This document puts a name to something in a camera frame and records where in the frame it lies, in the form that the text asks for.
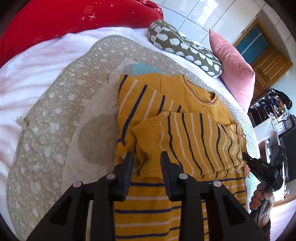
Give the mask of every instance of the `gray screw head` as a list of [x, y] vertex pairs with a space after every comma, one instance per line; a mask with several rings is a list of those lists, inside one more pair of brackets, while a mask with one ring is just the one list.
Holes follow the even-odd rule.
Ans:
[[213, 184], [215, 187], [218, 187], [218, 188], [222, 186], [222, 183], [220, 181], [214, 181]]
[[75, 188], [78, 188], [80, 186], [81, 186], [81, 182], [79, 182], [79, 181], [76, 181], [73, 183], [73, 187], [75, 187]]
[[187, 179], [188, 178], [188, 175], [186, 173], [181, 173], [179, 175], [179, 178], [181, 178], [181, 179]]
[[109, 173], [106, 177], [107, 179], [112, 180], [115, 178], [115, 175], [113, 173]]

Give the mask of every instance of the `white bedsheet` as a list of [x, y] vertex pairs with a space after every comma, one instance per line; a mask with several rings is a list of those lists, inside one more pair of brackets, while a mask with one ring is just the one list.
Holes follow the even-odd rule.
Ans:
[[99, 39], [114, 34], [127, 37], [144, 47], [165, 54], [196, 74], [209, 87], [220, 92], [242, 110], [219, 78], [210, 77], [195, 64], [180, 56], [154, 47], [146, 37], [147, 29], [99, 28], [78, 34], [66, 34], [31, 47], [12, 58], [0, 69], [0, 212], [14, 233], [6, 206], [6, 180], [21, 131], [16, 119], [26, 116], [68, 64], [84, 55]]

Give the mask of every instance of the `wooden door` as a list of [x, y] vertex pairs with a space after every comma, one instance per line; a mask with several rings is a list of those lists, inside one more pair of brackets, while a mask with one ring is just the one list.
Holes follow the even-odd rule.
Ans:
[[267, 92], [293, 65], [293, 63], [275, 47], [269, 48], [259, 57], [262, 58], [258, 58], [256, 63], [252, 63], [256, 80], [251, 105], [262, 98], [265, 92]]

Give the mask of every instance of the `human hand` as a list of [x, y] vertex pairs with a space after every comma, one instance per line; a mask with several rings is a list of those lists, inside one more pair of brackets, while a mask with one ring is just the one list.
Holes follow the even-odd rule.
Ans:
[[269, 214], [270, 211], [274, 205], [274, 195], [273, 193], [264, 193], [263, 195], [261, 194], [261, 184], [257, 186], [257, 190], [254, 192], [254, 196], [251, 198], [250, 202], [250, 209], [256, 210], [260, 205], [261, 201], [266, 199], [268, 201], [264, 211], [262, 214], [259, 214], [259, 219], [258, 219], [258, 226], [260, 228], [264, 227], [268, 221], [269, 221]]

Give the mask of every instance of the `pink pillow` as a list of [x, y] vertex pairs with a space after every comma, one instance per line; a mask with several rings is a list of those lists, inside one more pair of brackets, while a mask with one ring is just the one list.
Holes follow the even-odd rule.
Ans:
[[244, 111], [248, 112], [254, 94], [254, 70], [223, 37], [213, 30], [209, 31], [209, 36], [212, 52], [224, 68], [221, 79]]

